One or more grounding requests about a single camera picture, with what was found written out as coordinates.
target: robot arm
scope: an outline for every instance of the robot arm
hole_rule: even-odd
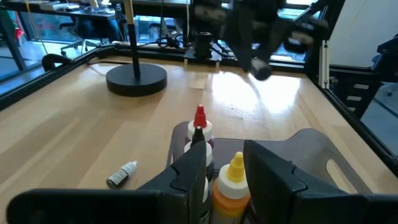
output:
[[[227,10],[206,0],[194,4],[193,10],[196,20],[220,31],[219,39],[228,44],[245,72],[265,80],[272,72],[270,57],[281,44],[289,52],[302,54],[328,30],[327,21],[312,17],[328,0],[319,0],[295,20],[278,16],[284,4],[285,0],[241,0],[234,1],[232,9]],[[254,55],[252,43],[260,44]]]

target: red bottle cap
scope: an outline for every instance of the red bottle cap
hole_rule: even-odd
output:
[[[197,112],[195,113],[195,120],[193,120],[193,126],[201,126],[202,128],[207,127],[207,121],[206,121],[206,114],[205,114],[205,108],[203,105],[199,105],[197,107]]]

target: yellow bottle cap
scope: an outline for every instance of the yellow bottle cap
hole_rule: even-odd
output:
[[[243,153],[237,152],[229,164],[227,177],[230,181],[240,182],[244,176]]]

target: office chair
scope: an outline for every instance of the office chair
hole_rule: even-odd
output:
[[[78,32],[76,32],[76,24],[77,24],[77,19],[75,17],[71,17],[72,22],[64,22],[60,24],[60,29],[64,28],[64,27],[74,27],[75,28],[75,33],[77,36],[79,36]],[[84,38],[82,38],[81,40],[78,40],[72,44],[66,45],[64,47],[61,47],[61,54],[63,56],[65,56],[67,53],[65,51],[65,49],[69,49],[69,48],[74,48],[77,49],[78,46],[81,46],[81,53],[83,54],[83,48],[86,50],[86,52],[88,51],[88,47],[96,47],[98,44],[94,43],[90,40],[86,40]]]

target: round black base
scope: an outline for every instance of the round black base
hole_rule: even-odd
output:
[[[136,80],[132,64],[120,65],[106,74],[108,90],[121,96],[147,96],[163,90],[167,85],[164,68],[140,63],[141,78]]]

